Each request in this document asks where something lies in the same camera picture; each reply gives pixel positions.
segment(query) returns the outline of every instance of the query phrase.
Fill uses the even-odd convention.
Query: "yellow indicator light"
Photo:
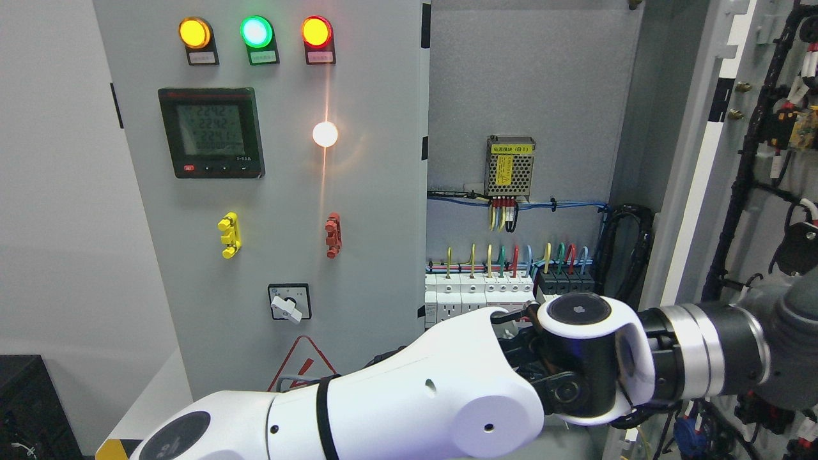
[[[200,17],[186,17],[179,24],[179,38],[185,46],[201,49],[210,43],[210,25]]]

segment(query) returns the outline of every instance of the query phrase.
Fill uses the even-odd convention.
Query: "black cable harness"
[[[614,296],[617,300],[625,301],[631,296],[636,284],[639,282],[642,273],[647,267],[650,258],[650,249],[654,242],[654,213],[650,209],[641,205],[620,205],[613,208],[605,216],[604,229],[600,237],[600,243],[596,247],[594,254],[594,292],[599,295],[605,294],[605,282],[608,277],[611,263],[614,261],[614,243],[619,224],[625,218],[635,219],[639,225],[639,236],[633,246],[631,253],[631,263],[622,285],[617,289]]]
[[[796,3],[793,10],[787,16],[787,20],[784,23],[784,30],[781,32],[780,37],[775,40],[775,51],[770,61],[770,67],[764,78],[764,85],[758,94],[758,101],[753,110],[753,115],[750,117],[747,133],[744,135],[744,144],[739,151],[741,155],[739,170],[733,182],[730,205],[727,208],[724,227],[719,235],[716,253],[713,255],[710,270],[704,283],[702,301],[718,300],[719,297],[721,297],[721,289],[725,285],[725,275],[727,275],[727,256],[730,252],[733,239],[735,238],[735,231],[739,227],[741,214],[747,206],[750,192],[754,188],[764,190],[791,203],[793,200],[789,198],[795,198],[791,193],[780,193],[782,191],[778,188],[758,182],[753,172],[753,166],[755,165],[756,154],[758,153],[758,145],[763,142],[762,124],[764,119],[772,112],[773,106],[779,99],[778,95],[780,92],[775,86],[784,68],[784,62],[787,59],[789,50],[793,47],[798,26],[802,20],[814,15],[818,15],[818,6]]]

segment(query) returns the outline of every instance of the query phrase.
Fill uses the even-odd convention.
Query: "warning triangle sign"
[[[298,336],[267,391],[287,391],[335,374],[337,371],[315,342],[308,336]]]

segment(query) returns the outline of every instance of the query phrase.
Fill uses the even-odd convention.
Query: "red terminal connector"
[[[341,216],[330,213],[324,225],[326,230],[326,256],[334,259],[341,252]]]

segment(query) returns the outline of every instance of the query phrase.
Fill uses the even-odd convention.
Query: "mounting screw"
[[[735,84],[735,90],[738,92],[747,92],[751,89],[753,89],[752,84],[747,82],[738,82]]]
[[[738,109],[730,109],[730,111],[727,112],[727,118],[730,120],[741,120],[744,118],[744,112]]]

